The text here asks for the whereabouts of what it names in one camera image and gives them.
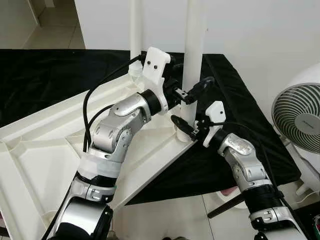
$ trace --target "white plastic tray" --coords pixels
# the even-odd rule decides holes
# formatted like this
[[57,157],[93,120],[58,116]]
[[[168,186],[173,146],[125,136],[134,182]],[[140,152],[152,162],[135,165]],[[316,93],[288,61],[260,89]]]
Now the white plastic tray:
[[[135,92],[140,89],[128,75],[105,83],[92,95],[88,117]],[[40,239],[61,204],[82,154],[85,94],[0,128],[0,210],[11,239]],[[114,211],[192,146],[177,140],[170,114],[153,116],[133,138],[111,203]]]

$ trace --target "pink object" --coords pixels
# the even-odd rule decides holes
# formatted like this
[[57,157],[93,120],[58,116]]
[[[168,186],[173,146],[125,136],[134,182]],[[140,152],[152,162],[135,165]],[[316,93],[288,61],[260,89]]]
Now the pink object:
[[234,187],[231,187],[231,188],[228,188],[228,189],[225,189],[225,190],[221,190],[221,193],[224,195],[224,196],[228,196],[230,195],[234,190],[237,189],[237,186],[234,186]]

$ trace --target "electric fan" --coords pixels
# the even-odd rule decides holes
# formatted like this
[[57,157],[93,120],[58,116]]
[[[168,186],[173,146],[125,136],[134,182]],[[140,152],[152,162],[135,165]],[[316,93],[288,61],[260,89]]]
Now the electric fan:
[[280,92],[272,105],[272,118],[279,132],[294,145],[287,149],[302,173],[304,185],[319,191],[320,63],[303,71]]

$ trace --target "black tablecloth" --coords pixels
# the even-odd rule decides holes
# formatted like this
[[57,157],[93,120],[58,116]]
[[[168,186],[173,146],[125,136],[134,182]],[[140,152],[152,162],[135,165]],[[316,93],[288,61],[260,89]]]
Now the black tablecloth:
[[[182,53],[172,55],[177,63],[183,62]],[[0,126],[88,90],[128,59],[129,52],[120,50],[0,50]],[[277,184],[298,180],[299,169],[223,54],[203,55],[201,77],[209,76],[215,78],[217,87],[201,97],[197,112],[213,101],[223,101],[227,121],[244,124],[261,138]],[[224,129],[251,141],[258,158],[265,162],[256,139],[247,131],[234,126]],[[198,142],[129,204],[211,193],[235,184],[229,165],[214,147],[205,148]]]

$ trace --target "white vertical pipe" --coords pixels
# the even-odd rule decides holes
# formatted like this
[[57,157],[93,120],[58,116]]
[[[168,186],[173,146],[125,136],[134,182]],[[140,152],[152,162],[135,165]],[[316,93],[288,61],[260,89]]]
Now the white vertical pipe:
[[[206,10],[204,0],[188,0],[184,45],[182,89],[189,91],[200,80],[202,54],[206,32]],[[193,126],[196,118],[197,102],[181,104],[180,116]],[[180,141],[188,142],[189,136],[178,129]]]
[[[142,0],[130,0],[130,59],[142,50]],[[142,64],[136,61],[129,66],[129,74],[136,79],[142,73]]]

